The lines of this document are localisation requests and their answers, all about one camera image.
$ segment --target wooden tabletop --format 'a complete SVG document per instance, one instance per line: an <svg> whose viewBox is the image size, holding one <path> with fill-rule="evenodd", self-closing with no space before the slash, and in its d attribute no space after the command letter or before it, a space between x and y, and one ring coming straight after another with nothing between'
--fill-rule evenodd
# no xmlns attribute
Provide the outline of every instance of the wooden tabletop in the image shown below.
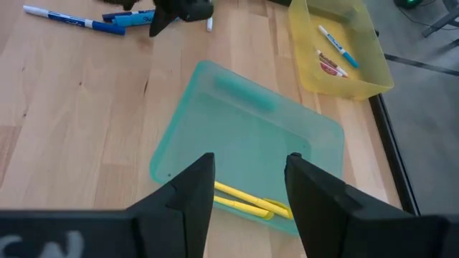
<svg viewBox="0 0 459 258"><path fill-rule="evenodd" d="M120 37L24 14L22 4L89 19L119 11L91 0L2 2L1 208L122 209L155 191L148 163L203 59L339 122L344 180L400 206L368 101L299 85L284 6L222 0L213 32L176 22L150 39L148 27ZM305 255L298 238L214 209L205 257Z"/></svg>

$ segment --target translucent tray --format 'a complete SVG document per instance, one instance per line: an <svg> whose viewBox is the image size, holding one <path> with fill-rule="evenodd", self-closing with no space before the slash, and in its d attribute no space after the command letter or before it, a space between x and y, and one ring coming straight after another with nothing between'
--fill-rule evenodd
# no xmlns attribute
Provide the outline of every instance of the translucent tray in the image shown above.
<svg viewBox="0 0 459 258"><path fill-rule="evenodd" d="M197 65L151 159L153 179L166 183L206 152L215 153L216 180L260 198L288 204L285 159L301 153L341 178L341 126L213 62ZM233 199L216 191L216 195ZM290 234L294 220L271 220L214 206Z"/></svg>

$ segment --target white marker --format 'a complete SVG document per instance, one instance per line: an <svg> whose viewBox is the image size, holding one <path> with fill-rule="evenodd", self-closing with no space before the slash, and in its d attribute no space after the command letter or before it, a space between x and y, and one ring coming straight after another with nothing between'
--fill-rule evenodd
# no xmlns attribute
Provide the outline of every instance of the white marker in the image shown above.
<svg viewBox="0 0 459 258"><path fill-rule="evenodd" d="M211 32L211 31L212 31L213 23L214 23L214 21L213 21L213 18L212 18L212 17L210 17L210 18L207 19L207 31L208 31L208 32Z"/></svg>

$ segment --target dry erase marker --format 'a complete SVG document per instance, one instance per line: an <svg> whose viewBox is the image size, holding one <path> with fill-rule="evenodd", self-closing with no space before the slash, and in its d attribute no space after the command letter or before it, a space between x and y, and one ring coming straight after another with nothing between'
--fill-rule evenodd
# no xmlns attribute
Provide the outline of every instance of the dry erase marker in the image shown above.
<svg viewBox="0 0 459 258"><path fill-rule="evenodd" d="M336 71L332 66L322 61L321 61L321 68L324 72L328 73L329 75L347 78L346 75L343 75L342 73Z"/></svg>
<svg viewBox="0 0 459 258"><path fill-rule="evenodd" d="M317 49L317 54L319 57L323 58L329 65L331 65L333 68L338 70L338 72L342 73L343 75L347 75L347 72L344 71L343 68L339 67L335 62L331 61L328 57L326 57L320 50Z"/></svg>
<svg viewBox="0 0 459 258"><path fill-rule="evenodd" d="M359 64L351 57L351 55L334 39L321 25L318 26L318 30L327 37L327 39L332 43L333 46L343 55L346 60L351 63L351 65L355 68L359 67Z"/></svg>
<svg viewBox="0 0 459 258"><path fill-rule="evenodd" d="M155 10L142 10L142 11L122 11L119 13L112 13L112 14L102 14L102 19L104 22L112 22L112 20L117 16L130 16L133 14L147 14L147 13L154 13Z"/></svg>
<svg viewBox="0 0 459 258"><path fill-rule="evenodd" d="M59 22L65 22L67 24L73 24L80 27L86 27L101 32L109 32L118 35L124 35L126 33L126 29L112 24L105 24L103 22L93 21L90 19L80 18L67 14L61 14L55 11L48 11L33 6L23 6L23 8L26 13L47 17L48 19L52 19Z"/></svg>

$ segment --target yellow marker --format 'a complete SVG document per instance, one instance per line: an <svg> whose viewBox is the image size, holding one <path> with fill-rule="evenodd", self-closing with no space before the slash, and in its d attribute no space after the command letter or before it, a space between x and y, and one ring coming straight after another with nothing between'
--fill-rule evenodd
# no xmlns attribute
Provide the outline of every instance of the yellow marker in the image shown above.
<svg viewBox="0 0 459 258"><path fill-rule="evenodd" d="M275 214L281 215L287 219L293 219L292 212L288 208L283 208L277 204L272 204L272 201L266 201L260 198L257 198L255 196L251 196L248 193L244 193L243 191L239 191L237 189L234 189L232 187L226 186L223 183L219 183L215 181L215 188L217 190L220 190L222 192L225 192L231 196L237 197L239 199L242 199L244 201L250 202L251 204L254 204L260 208L266 209L268 211L272 211Z"/></svg>
<svg viewBox="0 0 459 258"><path fill-rule="evenodd" d="M216 201L217 203L224 204L226 206L230 206L232 208L238 209L245 213L249 213L255 216L262 217L266 220L271 219L274 216L274 213L271 211L260 209L258 207L248 205L248 204L243 204L239 201L228 200L228 199L218 197L218 196L214 196L214 201Z"/></svg>

